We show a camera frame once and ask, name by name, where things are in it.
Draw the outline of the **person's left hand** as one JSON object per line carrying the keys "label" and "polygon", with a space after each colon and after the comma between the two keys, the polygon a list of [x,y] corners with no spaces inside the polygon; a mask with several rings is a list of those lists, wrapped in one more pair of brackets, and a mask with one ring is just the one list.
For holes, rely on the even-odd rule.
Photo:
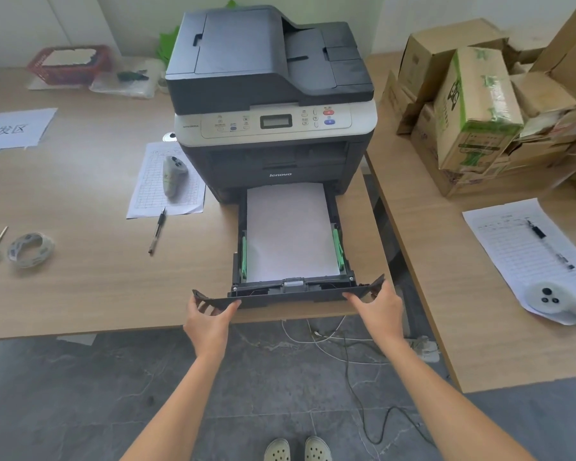
{"label": "person's left hand", "polygon": [[186,309],[184,331],[193,344],[197,358],[222,361],[228,343],[229,326],[223,326],[215,311],[208,315],[199,306],[202,300],[191,296]]}

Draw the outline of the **person's right hand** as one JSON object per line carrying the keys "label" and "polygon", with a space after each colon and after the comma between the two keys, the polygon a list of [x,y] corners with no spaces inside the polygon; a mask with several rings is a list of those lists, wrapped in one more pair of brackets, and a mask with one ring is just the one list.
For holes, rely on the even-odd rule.
{"label": "person's right hand", "polygon": [[375,299],[366,304],[365,311],[359,315],[384,354],[387,355],[393,345],[404,344],[404,305],[388,280],[381,284]]}

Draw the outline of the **black printer paper tray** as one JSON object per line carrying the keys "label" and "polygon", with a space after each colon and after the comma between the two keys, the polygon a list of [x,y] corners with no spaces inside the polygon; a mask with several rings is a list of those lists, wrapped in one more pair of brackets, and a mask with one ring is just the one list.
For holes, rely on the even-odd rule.
{"label": "black printer paper tray", "polygon": [[345,254],[343,231],[338,212],[335,191],[329,183],[323,184],[329,217],[332,224],[332,237],[337,254],[340,274],[329,277],[292,278],[276,281],[249,283],[246,280],[246,227],[247,191],[241,195],[238,211],[238,243],[233,255],[232,283],[226,297],[211,298],[194,289],[193,295],[218,310],[224,310],[240,300],[242,309],[268,307],[284,302],[332,302],[342,301],[342,293],[353,293],[363,298],[377,293],[384,282],[384,274],[371,283],[360,283]]}

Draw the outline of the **person's left forearm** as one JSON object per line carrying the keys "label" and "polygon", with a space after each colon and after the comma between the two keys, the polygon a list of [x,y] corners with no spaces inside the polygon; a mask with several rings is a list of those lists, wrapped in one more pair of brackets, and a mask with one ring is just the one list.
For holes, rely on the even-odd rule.
{"label": "person's left forearm", "polygon": [[120,461],[190,461],[225,351],[204,346],[166,403]]}

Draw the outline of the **person's right forearm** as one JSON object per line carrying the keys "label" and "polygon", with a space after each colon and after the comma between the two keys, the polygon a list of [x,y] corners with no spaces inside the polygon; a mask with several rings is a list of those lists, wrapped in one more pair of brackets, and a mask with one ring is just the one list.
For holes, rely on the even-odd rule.
{"label": "person's right forearm", "polygon": [[374,336],[410,394],[444,461],[536,461],[424,363],[402,335]]}

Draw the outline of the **white power strip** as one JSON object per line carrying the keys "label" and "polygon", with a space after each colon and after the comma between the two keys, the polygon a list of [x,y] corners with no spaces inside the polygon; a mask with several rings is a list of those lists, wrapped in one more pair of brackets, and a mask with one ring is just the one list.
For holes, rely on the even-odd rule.
{"label": "white power strip", "polygon": [[419,358],[426,363],[438,363],[440,361],[440,349],[436,341],[428,336],[420,336],[416,339],[407,339],[410,347]]}

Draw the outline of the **white paper stack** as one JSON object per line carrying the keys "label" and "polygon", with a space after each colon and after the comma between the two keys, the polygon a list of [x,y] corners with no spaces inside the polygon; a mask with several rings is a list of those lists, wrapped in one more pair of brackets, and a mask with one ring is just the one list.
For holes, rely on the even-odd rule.
{"label": "white paper stack", "polygon": [[249,189],[246,220],[249,283],[340,274],[323,184]]}

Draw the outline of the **black pen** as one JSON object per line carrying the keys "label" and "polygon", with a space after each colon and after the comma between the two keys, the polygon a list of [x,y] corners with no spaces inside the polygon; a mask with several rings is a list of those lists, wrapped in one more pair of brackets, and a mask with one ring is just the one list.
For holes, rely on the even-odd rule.
{"label": "black pen", "polygon": [[167,217],[166,207],[164,207],[163,210],[162,210],[161,213],[160,213],[159,218],[158,218],[158,221],[157,221],[157,224],[156,224],[156,228],[155,228],[155,232],[154,232],[154,237],[153,237],[152,242],[151,242],[151,244],[150,244],[150,247],[149,247],[149,249],[148,249],[148,254],[149,254],[150,256],[153,256],[154,253],[155,253],[156,246],[157,246],[157,244],[158,244],[158,240],[159,240],[159,238],[160,238],[160,235],[161,235],[163,226],[164,226],[164,224],[165,224],[165,222],[166,222],[166,217]]}
{"label": "black pen", "polygon": [[535,237],[539,240],[539,242],[545,247],[545,249],[553,255],[553,257],[564,266],[564,268],[568,271],[574,271],[576,266],[570,262],[570,260],[565,257],[558,249],[556,249],[548,240],[547,235],[542,231],[542,229],[534,224],[531,220],[526,219],[527,226],[529,227],[530,231],[533,232]]}

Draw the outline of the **white handheld controller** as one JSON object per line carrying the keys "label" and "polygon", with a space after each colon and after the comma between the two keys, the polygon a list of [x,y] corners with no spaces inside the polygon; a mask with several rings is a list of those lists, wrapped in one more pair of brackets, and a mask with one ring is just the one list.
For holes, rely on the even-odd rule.
{"label": "white handheld controller", "polygon": [[187,165],[175,156],[166,156],[163,161],[163,191],[168,200],[177,197],[181,181],[188,174]]}
{"label": "white handheld controller", "polygon": [[541,317],[565,326],[576,325],[576,294],[551,281],[527,286],[524,300]]}

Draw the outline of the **person's left shoe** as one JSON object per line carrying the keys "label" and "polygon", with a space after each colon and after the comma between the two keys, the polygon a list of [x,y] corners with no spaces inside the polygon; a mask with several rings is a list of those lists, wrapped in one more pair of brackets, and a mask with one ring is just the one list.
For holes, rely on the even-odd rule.
{"label": "person's left shoe", "polygon": [[276,438],[267,446],[263,461],[291,461],[291,448],[284,438]]}

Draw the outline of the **person's shoe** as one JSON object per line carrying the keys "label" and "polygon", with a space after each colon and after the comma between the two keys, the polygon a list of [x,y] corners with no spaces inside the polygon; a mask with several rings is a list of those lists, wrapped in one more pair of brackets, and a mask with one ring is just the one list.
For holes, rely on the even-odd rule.
{"label": "person's shoe", "polygon": [[327,443],[318,436],[310,436],[305,442],[304,461],[333,461]]}
{"label": "person's shoe", "polygon": [[291,448],[284,438],[276,438],[267,446],[263,461],[291,461]]}

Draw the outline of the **grid form sheet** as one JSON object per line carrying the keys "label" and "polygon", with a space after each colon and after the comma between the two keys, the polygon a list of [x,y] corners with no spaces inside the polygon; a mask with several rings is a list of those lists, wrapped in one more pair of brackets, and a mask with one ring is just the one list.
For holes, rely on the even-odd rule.
{"label": "grid form sheet", "polygon": [[[188,168],[188,174],[181,181],[174,200],[168,200],[163,191],[162,172],[166,156],[181,159]],[[146,146],[126,218],[159,217],[164,207],[168,216],[202,213],[205,195],[206,184],[178,142],[150,143]]]}

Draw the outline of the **person's right shoe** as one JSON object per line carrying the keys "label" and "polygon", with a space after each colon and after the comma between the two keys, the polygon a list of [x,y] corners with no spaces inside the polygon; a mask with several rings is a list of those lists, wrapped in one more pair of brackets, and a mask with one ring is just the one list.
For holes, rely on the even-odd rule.
{"label": "person's right shoe", "polygon": [[304,461],[333,461],[327,443],[318,436],[310,436],[305,442]]}

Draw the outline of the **lined form sheet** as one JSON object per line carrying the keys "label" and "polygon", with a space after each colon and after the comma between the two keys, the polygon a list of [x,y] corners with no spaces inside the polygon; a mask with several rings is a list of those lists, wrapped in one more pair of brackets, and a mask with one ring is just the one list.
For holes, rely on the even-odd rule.
{"label": "lined form sheet", "polygon": [[576,269],[566,270],[527,226],[526,219],[539,226],[550,243],[576,266],[576,246],[536,198],[464,211],[462,215],[523,309],[540,316],[527,306],[524,297],[527,286],[541,281],[558,283],[576,294]]}

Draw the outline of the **clear tape roll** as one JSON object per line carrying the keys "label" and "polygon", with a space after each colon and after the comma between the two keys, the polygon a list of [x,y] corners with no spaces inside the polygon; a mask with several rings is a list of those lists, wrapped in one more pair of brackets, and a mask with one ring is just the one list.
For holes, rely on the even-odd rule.
{"label": "clear tape roll", "polygon": [[54,241],[39,232],[18,237],[8,247],[8,260],[17,269],[30,269],[46,262],[54,252]]}

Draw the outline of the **grey black laser printer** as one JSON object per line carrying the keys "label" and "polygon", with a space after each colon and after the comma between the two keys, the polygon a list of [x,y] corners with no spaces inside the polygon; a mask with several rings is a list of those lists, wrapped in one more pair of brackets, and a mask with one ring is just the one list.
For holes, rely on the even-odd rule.
{"label": "grey black laser printer", "polygon": [[166,80],[177,142],[222,204],[277,184],[344,194],[378,118],[347,22],[271,5],[186,12]]}

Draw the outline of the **green print cardboard carton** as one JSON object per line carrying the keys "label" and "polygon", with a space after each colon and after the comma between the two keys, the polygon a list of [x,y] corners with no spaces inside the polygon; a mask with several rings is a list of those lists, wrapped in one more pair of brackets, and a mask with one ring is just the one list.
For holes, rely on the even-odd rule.
{"label": "green print cardboard carton", "polygon": [[463,46],[434,101],[438,168],[484,173],[523,129],[502,52]]}

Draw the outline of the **clear plastic bag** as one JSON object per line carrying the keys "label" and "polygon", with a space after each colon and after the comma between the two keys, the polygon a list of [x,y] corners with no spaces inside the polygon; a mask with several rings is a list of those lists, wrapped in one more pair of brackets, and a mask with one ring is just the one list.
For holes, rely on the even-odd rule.
{"label": "clear plastic bag", "polygon": [[161,60],[138,56],[122,56],[112,69],[99,73],[89,90],[129,98],[151,99],[166,67]]}

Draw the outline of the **white paper sign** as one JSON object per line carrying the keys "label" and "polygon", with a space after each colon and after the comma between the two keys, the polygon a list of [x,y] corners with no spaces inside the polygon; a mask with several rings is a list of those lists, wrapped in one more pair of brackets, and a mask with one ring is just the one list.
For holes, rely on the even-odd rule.
{"label": "white paper sign", "polygon": [[37,146],[57,108],[0,113],[0,150]]}

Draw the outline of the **pile of brown cardboard boxes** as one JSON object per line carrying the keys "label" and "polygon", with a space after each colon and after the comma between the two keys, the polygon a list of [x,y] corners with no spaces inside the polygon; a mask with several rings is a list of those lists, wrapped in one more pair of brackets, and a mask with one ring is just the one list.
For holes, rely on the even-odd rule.
{"label": "pile of brown cardboard boxes", "polygon": [[[438,168],[434,101],[463,46],[502,52],[524,123],[482,174]],[[576,172],[576,9],[556,34],[543,23],[503,32],[483,18],[414,32],[382,98],[395,115],[395,133],[409,137],[442,196],[494,192],[507,177],[552,187]]]}

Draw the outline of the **white paper in basket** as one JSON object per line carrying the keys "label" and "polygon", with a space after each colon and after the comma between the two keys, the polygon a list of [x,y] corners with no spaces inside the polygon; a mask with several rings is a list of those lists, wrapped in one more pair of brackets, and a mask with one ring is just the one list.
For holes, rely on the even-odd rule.
{"label": "white paper in basket", "polygon": [[97,55],[95,48],[71,48],[52,50],[41,63],[43,67],[85,66],[93,63]]}

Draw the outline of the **red plastic basket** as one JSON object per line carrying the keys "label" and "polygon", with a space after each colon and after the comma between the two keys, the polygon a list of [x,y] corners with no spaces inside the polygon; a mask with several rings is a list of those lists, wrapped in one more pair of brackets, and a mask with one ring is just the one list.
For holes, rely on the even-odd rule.
{"label": "red plastic basket", "polygon": [[[93,63],[85,66],[58,66],[43,67],[42,61],[52,50],[65,50],[71,48],[95,48],[97,55]],[[47,85],[91,85],[101,72],[108,72],[112,68],[112,52],[106,45],[85,46],[59,46],[47,47],[40,50],[30,61],[27,69],[43,80]]]}

